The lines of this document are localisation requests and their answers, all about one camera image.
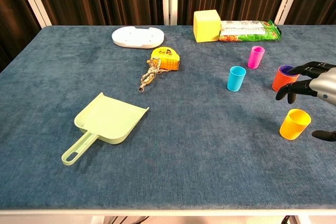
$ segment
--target pink cup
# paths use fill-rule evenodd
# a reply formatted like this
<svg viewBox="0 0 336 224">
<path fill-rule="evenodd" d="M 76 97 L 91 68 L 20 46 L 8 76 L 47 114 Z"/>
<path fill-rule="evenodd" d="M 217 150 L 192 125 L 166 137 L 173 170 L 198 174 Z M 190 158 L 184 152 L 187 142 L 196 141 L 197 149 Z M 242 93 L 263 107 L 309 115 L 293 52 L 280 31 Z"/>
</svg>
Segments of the pink cup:
<svg viewBox="0 0 336 224">
<path fill-rule="evenodd" d="M 263 58 L 264 52 L 265 50 L 263 47 L 252 47 L 247 66 L 253 69 L 257 68 L 261 62 L 261 59 Z"/>
</svg>

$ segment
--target yellow cube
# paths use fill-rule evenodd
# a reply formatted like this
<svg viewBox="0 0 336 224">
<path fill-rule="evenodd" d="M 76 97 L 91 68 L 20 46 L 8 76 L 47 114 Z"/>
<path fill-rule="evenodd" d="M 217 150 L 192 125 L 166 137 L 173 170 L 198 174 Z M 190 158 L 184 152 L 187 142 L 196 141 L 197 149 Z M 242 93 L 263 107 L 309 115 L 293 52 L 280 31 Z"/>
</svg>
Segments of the yellow cube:
<svg viewBox="0 0 336 224">
<path fill-rule="evenodd" d="M 217 41 L 221 30 L 220 24 L 220 16 L 216 10 L 194 12 L 194 35 L 196 41 Z"/>
</svg>

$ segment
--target dustpan handle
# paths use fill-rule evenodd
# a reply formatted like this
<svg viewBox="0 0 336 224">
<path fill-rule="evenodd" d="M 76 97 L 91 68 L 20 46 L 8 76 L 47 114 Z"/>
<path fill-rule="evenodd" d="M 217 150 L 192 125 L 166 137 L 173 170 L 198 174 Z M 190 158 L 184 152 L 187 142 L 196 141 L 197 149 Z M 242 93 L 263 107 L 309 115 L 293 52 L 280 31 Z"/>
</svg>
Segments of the dustpan handle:
<svg viewBox="0 0 336 224">
<path fill-rule="evenodd" d="M 70 147 L 62 155 L 62 162 L 65 165 L 72 165 L 79 157 L 94 143 L 94 141 L 99 137 L 87 131 L 72 147 Z M 77 153 L 72 160 L 67 160 L 72 153 Z"/>
</svg>

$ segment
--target rope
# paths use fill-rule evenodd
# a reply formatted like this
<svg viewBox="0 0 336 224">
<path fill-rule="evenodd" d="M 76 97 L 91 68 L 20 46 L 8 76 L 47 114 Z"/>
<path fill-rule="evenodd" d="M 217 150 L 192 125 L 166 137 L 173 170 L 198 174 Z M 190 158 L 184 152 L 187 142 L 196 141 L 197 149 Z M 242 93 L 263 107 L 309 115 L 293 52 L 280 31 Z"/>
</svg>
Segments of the rope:
<svg viewBox="0 0 336 224">
<path fill-rule="evenodd" d="M 145 73 L 141 77 L 141 85 L 139 87 L 139 91 L 143 92 L 145 89 L 145 86 L 151 83 L 151 81 L 155 78 L 157 73 L 163 73 L 163 72 L 169 72 L 170 70 L 166 69 L 160 69 L 161 65 L 161 59 L 160 58 L 152 58 L 148 62 L 148 65 L 150 66 L 147 73 Z"/>
</svg>

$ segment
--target tape measure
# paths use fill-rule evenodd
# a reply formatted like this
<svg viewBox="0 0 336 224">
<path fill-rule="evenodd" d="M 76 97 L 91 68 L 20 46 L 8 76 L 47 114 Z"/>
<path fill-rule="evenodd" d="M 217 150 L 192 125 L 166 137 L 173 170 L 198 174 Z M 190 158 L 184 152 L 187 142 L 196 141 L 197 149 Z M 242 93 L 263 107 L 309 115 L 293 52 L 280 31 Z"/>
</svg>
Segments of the tape measure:
<svg viewBox="0 0 336 224">
<path fill-rule="evenodd" d="M 178 70 L 180 66 L 180 56 L 170 47 L 159 47 L 153 50 L 152 58 L 160 58 L 160 69 Z"/>
</svg>

